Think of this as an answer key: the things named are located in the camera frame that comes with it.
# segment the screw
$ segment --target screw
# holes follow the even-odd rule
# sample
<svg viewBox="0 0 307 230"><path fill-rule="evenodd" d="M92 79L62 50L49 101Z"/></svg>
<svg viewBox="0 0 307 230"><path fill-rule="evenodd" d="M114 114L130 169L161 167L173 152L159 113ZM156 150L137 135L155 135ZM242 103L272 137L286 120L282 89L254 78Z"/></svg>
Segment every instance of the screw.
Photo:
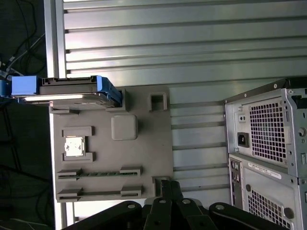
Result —
<svg viewBox="0 0 307 230"><path fill-rule="evenodd" d="M187 205L187 204L191 203L191 201L188 200L188 199L184 199L184 200L182 200L182 203L184 203L185 205Z"/></svg>
<svg viewBox="0 0 307 230"><path fill-rule="evenodd" d="M223 209L225 209L223 205L217 205L217 206L215 206L215 208L216 208L217 210L223 210Z"/></svg>

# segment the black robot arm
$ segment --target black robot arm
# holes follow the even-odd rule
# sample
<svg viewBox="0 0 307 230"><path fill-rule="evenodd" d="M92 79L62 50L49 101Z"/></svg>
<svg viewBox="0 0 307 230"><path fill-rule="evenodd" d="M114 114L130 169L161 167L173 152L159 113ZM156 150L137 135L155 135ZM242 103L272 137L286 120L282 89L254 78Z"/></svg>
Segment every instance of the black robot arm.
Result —
<svg viewBox="0 0 307 230"><path fill-rule="evenodd" d="M124 201L65 230L285 230L263 218L225 203L205 209L196 199L184 198L177 181L161 183L161 197L144 207Z"/></svg>

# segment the power supply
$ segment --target power supply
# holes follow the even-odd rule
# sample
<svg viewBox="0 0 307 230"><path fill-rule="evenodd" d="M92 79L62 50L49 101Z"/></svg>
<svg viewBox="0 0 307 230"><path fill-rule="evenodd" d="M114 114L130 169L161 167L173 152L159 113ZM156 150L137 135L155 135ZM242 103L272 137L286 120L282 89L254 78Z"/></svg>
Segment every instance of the power supply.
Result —
<svg viewBox="0 0 307 230"><path fill-rule="evenodd" d="M229 153L307 177L307 78L279 80L224 102Z"/></svg>

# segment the metal frame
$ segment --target metal frame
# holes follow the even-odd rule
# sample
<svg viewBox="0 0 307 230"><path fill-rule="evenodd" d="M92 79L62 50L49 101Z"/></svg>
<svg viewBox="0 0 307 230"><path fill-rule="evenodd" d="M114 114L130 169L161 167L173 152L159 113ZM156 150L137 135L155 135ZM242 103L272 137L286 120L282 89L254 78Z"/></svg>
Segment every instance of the metal frame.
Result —
<svg viewBox="0 0 307 230"><path fill-rule="evenodd" d="M269 197L280 205L285 205L283 208L290 207L294 211L295 217L288 219L293 223L292 230L306 229L307 204L305 194L307 193L307 184L305 179L297 180L296 177L288 175L282 167L272 166L269 163L241 154L230 154L229 160L231 161L232 159L240 161L243 210L249 210L248 195L250 192L248 191L248 186L258 186L256 187L257 192L262 193L263 196ZM279 188L283 189L276 191L277 183Z"/></svg>

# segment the slotted aluminum panel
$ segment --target slotted aluminum panel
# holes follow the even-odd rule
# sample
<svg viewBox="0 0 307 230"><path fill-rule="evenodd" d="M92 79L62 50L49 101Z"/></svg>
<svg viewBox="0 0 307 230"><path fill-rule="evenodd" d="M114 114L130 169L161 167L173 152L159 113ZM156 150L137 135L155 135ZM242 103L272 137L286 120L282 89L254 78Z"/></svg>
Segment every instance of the slotted aluminum panel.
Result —
<svg viewBox="0 0 307 230"><path fill-rule="evenodd" d="M285 162L283 108L280 103L263 101L249 110L252 156Z"/></svg>
<svg viewBox="0 0 307 230"><path fill-rule="evenodd" d="M222 142L193 139L196 133L215 132L206 126L208 119L223 114L222 106L205 102L222 100L273 78L307 74L305 1L44 2L48 77L100 74L115 86L172 84L171 116L177 134L173 154L179 163L174 171L191 173L191 178L196 172L207 176L212 167L227 166L220 151L226 145L224 136ZM180 137L189 141L181 142ZM219 150L218 155L211 154L209 147ZM208 189L189 186L185 196L198 198L204 206L229 200L225 184ZM56 229L74 222L73 203L62 207L67 208L63 219L59 205L55 207Z"/></svg>
<svg viewBox="0 0 307 230"><path fill-rule="evenodd" d="M291 222L283 214L283 207L278 201L273 201L255 190L248 195L248 210L251 214L269 220L282 227L293 229Z"/></svg>

